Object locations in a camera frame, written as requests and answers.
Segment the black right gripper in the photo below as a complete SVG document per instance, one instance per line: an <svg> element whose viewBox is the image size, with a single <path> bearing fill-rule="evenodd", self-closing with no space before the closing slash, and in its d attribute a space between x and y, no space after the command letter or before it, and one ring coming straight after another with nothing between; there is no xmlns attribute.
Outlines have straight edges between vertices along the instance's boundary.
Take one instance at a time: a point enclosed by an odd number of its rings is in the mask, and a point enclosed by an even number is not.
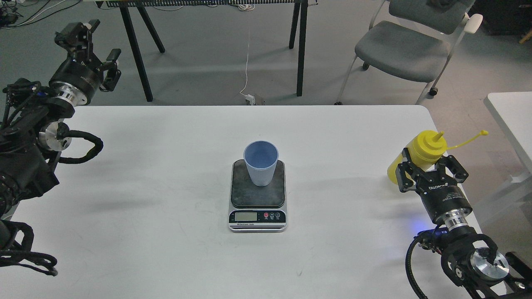
<svg viewBox="0 0 532 299"><path fill-rule="evenodd" d="M472 207L458 184L469 174L453 156L441 156L434 170L427 172L429 163L416 164L407 147L401 152L397 165L397 185L401 193L415 191L434 225L445 226L448 231L469 226L467 216Z"/></svg>

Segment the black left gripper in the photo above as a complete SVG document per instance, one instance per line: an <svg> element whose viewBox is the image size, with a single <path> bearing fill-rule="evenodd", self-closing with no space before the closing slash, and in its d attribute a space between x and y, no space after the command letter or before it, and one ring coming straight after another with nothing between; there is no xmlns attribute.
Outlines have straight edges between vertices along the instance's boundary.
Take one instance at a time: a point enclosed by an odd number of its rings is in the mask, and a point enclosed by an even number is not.
<svg viewBox="0 0 532 299"><path fill-rule="evenodd" d="M110 51L105 63L99 67L99 72L86 66L91 64L95 57L92 34L100 23L99 19L92 19L87 23L72 22L62 31L55 32L54 42L66 50L68 58L52 75L49 86L52 88L58 88L59 85L75 87L85 95L84 105L91 103L97 89L102 92L114 91L121 77L121 71L118 69L121 49Z"/></svg>

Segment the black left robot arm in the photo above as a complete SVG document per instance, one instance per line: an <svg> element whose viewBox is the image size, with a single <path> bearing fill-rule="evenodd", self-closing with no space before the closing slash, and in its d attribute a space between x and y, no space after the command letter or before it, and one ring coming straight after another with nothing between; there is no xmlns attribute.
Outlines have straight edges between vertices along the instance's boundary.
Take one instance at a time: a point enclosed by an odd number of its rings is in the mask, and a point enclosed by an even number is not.
<svg viewBox="0 0 532 299"><path fill-rule="evenodd" d="M1 216L58 185L54 172L59 163L82 164L103 149L98 137L64 122L97 91L114 91L120 79L121 49L112 49L104 62L94 53L92 35L99 25L98 19L73 22L56 32L54 41L67 57L47 85L20 78L3 89Z"/></svg>

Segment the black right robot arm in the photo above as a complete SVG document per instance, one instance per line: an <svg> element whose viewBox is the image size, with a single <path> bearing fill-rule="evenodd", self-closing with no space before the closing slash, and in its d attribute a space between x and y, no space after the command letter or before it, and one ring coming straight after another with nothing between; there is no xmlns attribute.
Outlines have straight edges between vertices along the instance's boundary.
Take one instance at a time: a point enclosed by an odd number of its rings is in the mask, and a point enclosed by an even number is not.
<svg viewBox="0 0 532 299"><path fill-rule="evenodd" d="M401 154L396 170L399 191L415 191L436 225L420 231L407 249L405 272L414 293L420 299L427 297L411 267L414 247L419 245L439 254L444 274L473 299L530 299L531 268L515 253L500 253L489 236L468 224L473 208L458 186L468 173L457 159L442 156L426 172L414 163L407 148Z"/></svg>

